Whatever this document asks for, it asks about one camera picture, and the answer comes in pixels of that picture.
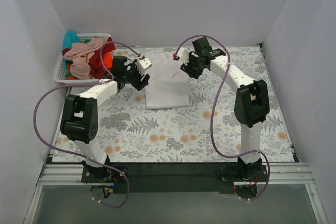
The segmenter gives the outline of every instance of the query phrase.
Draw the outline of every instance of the gray wall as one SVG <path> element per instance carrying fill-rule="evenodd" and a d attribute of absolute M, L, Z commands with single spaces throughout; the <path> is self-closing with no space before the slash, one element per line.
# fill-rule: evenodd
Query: gray wall
<path fill-rule="evenodd" d="M 22 223 L 47 149 L 33 130 L 33 109 L 55 83 L 65 29 L 49 0 L 0 0 L 0 223 Z M 41 106 L 39 128 L 52 140 L 63 94 Z"/>
<path fill-rule="evenodd" d="M 336 223 L 336 0 L 287 0 L 265 57 L 295 150 Z"/>
<path fill-rule="evenodd" d="M 206 33 L 226 45 L 263 42 L 285 0 L 50 0 L 66 29 L 131 45 L 178 45 Z"/>

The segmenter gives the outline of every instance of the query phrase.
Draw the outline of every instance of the pile of clothes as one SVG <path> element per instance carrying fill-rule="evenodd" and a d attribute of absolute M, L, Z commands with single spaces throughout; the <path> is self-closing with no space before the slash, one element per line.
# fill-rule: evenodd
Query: pile of clothes
<path fill-rule="evenodd" d="M 100 48 L 105 44 L 104 39 L 92 37 L 80 42 L 76 33 L 69 31 L 65 34 L 62 54 L 65 61 L 65 73 L 69 80 L 102 79 L 105 68 L 100 60 Z M 103 47 L 103 62 L 107 68 L 112 67 L 111 51 L 115 50 L 113 43 Z"/>

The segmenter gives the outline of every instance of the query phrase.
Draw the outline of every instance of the pink cloth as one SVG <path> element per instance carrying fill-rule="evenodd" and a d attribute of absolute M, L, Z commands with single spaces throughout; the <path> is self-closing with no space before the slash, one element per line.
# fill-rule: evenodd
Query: pink cloth
<path fill-rule="evenodd" d="M 88 65 L 94 51 L 100 49 L 104 44 L 101 38 L 92 38 L 88 43 L 72 43 L 72 49 L 64 54 L 64 58 L 72 60 L 70 72 L 80 80 L 94 79 L 90 74 L 91 68 Z"/>

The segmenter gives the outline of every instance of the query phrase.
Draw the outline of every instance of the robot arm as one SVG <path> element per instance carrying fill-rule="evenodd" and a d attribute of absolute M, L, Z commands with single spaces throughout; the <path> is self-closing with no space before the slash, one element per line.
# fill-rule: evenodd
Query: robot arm
<path fill-rule="evenodd" d="M 127 57 L 113 57 L 110 71 L 114 80 L 93 86 L 79 95 L 68 95 L 65 99 L 60 131 L 72 140 L 81 152 L 101 164 L 109 164 L 109 158 L 95 138 L 98 131 L 98 107 L 112 95 L 117 94 L 125 84 L 130 83 L 137 90 L 148 85 L 150 76 L 145 74 L 152 67 L 148 58 L 135 60 L 127 65 Z M 111 170 L 100 167 L 94 162 L 82 161 L 82 165 L 100 181 L 106 181 Z"/>
<path fill-rule="evenodd" d="M 195 52 L 180 48 L 175 60 L 181 59 L 181 70 L 190 77 L 198 79 L 207 68 L 223 78 L 228 67 L 227 55 L 221 49 L 212 49 L 206 38 L 193 42 Z M 260 130 L 262 122 L 269 113 L 268 91 L 265 81 L 255 81 L 240 71 L 235 65 L 230 65 L 225 82 L 236 93 L 235 115 L 241 127 L 240 152 L 258 150 L 260 146 Z M 245 174 L 252 174 L 261 166 L 259 153 L 250 153 L 238 158 L 243 161 Z"/>

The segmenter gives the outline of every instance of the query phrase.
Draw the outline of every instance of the gray floor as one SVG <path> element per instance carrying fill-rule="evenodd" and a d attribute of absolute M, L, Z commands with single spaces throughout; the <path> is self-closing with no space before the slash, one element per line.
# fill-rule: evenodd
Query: gray floor
<path fill-rule="evenodd" d="M 250 204 L 215 193 L 131 194 L 121 209 L 92 201 L 89 189 L 44 186 L 34 223 L 317 223 L 305 185 L 269 185 Z M 123 197 L 109 201 L 117 204 Z"/>

